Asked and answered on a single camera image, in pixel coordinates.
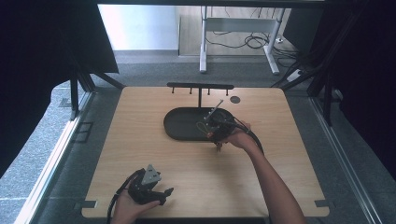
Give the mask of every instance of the black cable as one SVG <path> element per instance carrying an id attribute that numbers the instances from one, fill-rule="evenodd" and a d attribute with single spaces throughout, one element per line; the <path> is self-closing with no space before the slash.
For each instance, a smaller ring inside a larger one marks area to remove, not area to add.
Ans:
<path id="1" fill-rule="evenodd" d="M 116 203 L 117 199 L 119 198 L 120 194 L 122 193 L 123 190 L 125 190 L 125 187 L 128 185 L 128 183 L 135 179 L 138 176 L 138 173 L 144 171 L 144 169 L 140 169 L 138 171 L 135 171 L 132 175 L 130 175 L 125 182 L 121 185 L 121 187 L 116 191 L 114 194 L 113 198 L 111 199 L 110 205 L 108 206 L 107 209 L 107 224 L 110 224 L 111 222 L 111 212 L 113 211 L 113 206 Z"/>

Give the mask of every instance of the metal rod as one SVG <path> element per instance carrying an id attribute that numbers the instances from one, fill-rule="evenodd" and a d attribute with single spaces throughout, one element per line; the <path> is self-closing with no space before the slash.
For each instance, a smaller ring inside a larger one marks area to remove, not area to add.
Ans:
<path id="1" fill-rule="evenodd" d="M 221 105 L 222 103 L 223 103 L 223 100 L 220 100 L 220 103 L 219 103 L 218 105 L 216 105 L 216 106 L 209 112 L 209 115 L 207 115 L 207 117 L 205 118 L 205 121 L 207 121 L 207 120 L 210 118 L 210 116 L 212 116 L 213 112 L 215 112 L 215 110 L 216 110 L 217 108 L 219 108 L 219 105 Z"/>

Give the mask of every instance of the desk leg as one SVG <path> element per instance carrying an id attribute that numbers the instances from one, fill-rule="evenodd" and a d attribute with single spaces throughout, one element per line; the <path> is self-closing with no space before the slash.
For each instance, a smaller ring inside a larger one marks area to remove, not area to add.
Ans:
<path id="1" fill-rule="evenodd" d="M 268 46 L 264 46 L 265 56 L 267 56 L 268 63 L 271 66 L 271 70 L 274 75 L 279 75 L 279 69 L 277 68 L 276 61 L 272 55 L 272 49 L 275 44 L 277 33 L 279 32 L 280 24 L 282 24 L 283 15 L 285 14 L 285 8 L 281 8 L 276 17 L 276 22 L 274 25 L 273 32 L 271 33 L 270 42 Z"/>
<path id="2" fill-rule="evenodd" d="M 199 58 L 199 71 L 200 73 L 206 72 L 206 11 L 207 7 L 204 7 L 204 13 L 202 17 L 202 40 L 201 40 L 201 52 Z"/>

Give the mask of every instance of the finger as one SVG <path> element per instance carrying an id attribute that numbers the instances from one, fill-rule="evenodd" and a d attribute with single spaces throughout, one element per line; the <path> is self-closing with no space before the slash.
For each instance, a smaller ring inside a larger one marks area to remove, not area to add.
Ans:
<path id="1" fill-rule="evenodd" d="M 160 205 L 160 203 L 161 203 L 160 201 L 154 201 L 151 203 L 145 203 L 142 205 L 142 207 L 143 207 L 143 210 L 146 211 L 146 210 L 149 210 L 151 208 L 154 208 L 154 207 Z"/>

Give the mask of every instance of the wooden tabletop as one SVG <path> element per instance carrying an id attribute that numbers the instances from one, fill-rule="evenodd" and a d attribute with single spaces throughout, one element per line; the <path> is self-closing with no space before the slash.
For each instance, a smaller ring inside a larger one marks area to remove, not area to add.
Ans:
<path id="1" fill-rule="evenodd" d="M 230 101 L 238 96 L 239 104 Z M 289 186 L 307 217 L 324 217 L 328 207 L 282 90 L 235 88 L 204 91 L 202 106 L 221 108 L 248 121 L 265 156 Z M 216 151 L 213 143 L 170 138 L 163 118 L 176 107 L 197 106 L 198 91 L 127 87 L 122 91 L 83 208 L 84 217 L 105 217 L 114 192 L 134 171 L 152 164 L 163 180 L 154 188 L 175 188 L 164 206 L 142 217 L 266 217 L 267 207 L 248 155 L 231 144 Z"/>

